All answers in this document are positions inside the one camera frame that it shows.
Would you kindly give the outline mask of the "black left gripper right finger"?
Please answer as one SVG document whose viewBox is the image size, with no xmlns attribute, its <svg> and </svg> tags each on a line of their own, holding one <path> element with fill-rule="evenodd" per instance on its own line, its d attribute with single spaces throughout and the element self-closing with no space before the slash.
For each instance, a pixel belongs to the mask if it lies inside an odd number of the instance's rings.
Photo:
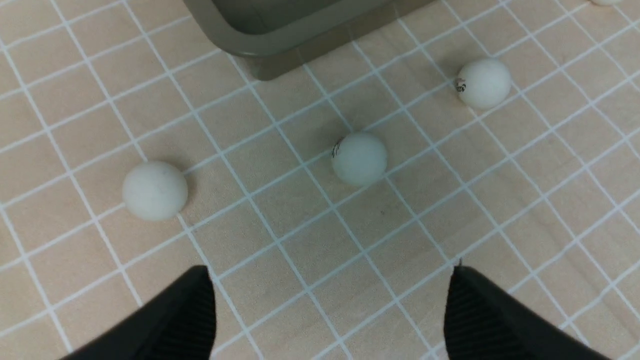
<svg viewBox="0 0 640 360">
<path fill-rule="evenodd" d="M 476 269 L 457 265 L 443 320 L 451 360 L 603 360 Z"/>
</svg>

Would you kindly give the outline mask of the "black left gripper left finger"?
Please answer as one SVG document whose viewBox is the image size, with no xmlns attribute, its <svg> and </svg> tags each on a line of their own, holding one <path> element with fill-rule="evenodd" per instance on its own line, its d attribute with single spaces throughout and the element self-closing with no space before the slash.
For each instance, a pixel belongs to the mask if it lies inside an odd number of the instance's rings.
<svg viewBox="0 0 640 360">
<path fill-rule="evenodd" d="M 68 360 L 208 360 L 217 335 L 214 284 L 194 265 Z"/>
</svg>

